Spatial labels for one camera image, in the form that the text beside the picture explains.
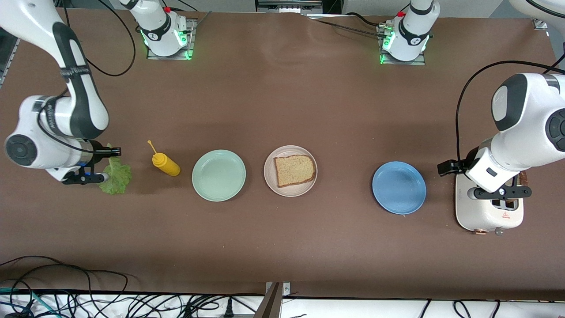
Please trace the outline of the metal frame bracket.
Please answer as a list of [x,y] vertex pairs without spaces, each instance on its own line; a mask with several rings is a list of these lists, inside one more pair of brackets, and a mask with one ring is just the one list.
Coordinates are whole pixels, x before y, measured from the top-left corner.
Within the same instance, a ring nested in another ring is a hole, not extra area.
[[322,0],[256,0],[257,12],[322,14]]

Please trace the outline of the small metal bracket plate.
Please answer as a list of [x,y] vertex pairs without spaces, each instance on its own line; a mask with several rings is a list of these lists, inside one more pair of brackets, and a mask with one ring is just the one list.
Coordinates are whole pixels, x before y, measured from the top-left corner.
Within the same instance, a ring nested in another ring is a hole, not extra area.
[[[271,285],[274,282],[267,282],[266,283],[266,293],[268,292],[268,290],[270,290]],[[281,286],[282,286],[282,295],[285,296],[290,296],[291,294],[291,284],[289,281],[284,281],[284,282],[280,282]]]

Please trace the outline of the white toaster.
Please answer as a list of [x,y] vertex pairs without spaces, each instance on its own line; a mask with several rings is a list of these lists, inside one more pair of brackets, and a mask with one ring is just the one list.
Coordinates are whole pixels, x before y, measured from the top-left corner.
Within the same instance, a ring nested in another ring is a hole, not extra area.
[[455,215],[462,228],[475,234],[494,232],[501,236],[505,230],[521,225],[524,219],[524,199],[510,201],[474,200],[470,190],[476,187],[467,177],[456,176]]

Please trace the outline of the mint green plate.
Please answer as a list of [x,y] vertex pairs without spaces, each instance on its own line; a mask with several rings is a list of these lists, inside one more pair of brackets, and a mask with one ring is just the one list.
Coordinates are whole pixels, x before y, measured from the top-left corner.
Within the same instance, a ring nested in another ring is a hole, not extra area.
[[213,150],[196,161],[192,169],[192,186],[206,201],[228,201],[243,189],[246,175],[240,156],[228,150]]

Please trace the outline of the aluminium extrusion bar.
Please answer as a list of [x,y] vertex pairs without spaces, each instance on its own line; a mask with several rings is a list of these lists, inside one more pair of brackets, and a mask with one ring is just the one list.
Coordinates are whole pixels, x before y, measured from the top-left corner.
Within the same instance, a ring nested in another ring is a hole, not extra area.
[[253,318],[280,318],[284,291],[283,282],[271,282]]

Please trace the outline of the green lettuce leaf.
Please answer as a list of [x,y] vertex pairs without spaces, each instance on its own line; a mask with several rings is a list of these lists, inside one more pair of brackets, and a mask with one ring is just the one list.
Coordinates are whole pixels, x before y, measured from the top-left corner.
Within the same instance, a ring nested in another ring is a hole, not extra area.
[[107,175],[107,178],[98,185],[103,193],[110,195],[125,193],[126,187],[132,179],[130,165],[122,163],[119,156],[109,157],[103,173]]

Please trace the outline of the beige plate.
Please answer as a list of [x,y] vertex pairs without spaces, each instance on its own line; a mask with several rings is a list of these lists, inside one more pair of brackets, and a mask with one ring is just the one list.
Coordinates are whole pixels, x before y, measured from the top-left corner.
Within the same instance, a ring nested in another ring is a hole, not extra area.
[[[302,155],[305,157],[309,157],[309,159],[311,159],[313,165],[312,177],[307,179],[307,181],[303,183],[298,183],[298,184],[293,183],[292,185],[279,187],[278,178],[277,178],[276,158],[283,158],[283,157],[285,158],[295,155]],[[271,154],[267,157],[263,169],[264,179],[268,187],[270,187],[272,191],[274,191],[275,193],[279,194],[282,197],[299,197],[307,193],[316,183],[317,172],[318,172],[317,162],[314,159],[313,155],[303,147],[299,147],[295,145],[285,145],[272,151]]]

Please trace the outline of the thin metal rod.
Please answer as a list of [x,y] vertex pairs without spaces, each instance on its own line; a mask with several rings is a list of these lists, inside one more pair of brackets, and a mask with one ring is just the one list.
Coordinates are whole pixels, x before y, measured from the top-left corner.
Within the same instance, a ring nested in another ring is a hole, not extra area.
[[206,18],[209,16],[210,13],[211,11],[206,12],[202,18],[187,19],[186,26],[189,33],[194,34],[196,32],[196,29],[200,26],[200,24],[204,22],[204,20],[206,20]]

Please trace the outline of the yellow mustard squeeze bottle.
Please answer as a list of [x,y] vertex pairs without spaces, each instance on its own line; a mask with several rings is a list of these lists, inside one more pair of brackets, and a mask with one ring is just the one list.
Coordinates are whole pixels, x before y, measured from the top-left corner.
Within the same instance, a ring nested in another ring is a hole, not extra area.
[[175,161],[170,159],[166,154],[157,152],[151,140],[148,140],[147,143],[153,150],[151,160],[154,167],[157,167],[159,170],[172,177],[178,176],[181,173],[181,167]]

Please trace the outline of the blue plate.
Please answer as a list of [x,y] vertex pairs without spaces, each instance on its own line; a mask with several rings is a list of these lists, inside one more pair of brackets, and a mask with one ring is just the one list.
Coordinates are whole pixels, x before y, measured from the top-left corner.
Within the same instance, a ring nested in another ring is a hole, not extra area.
[[421,173],[401,161],[384,163],[371,181],[373,197],[389,213],[410,215],[426,200],[426,184]]

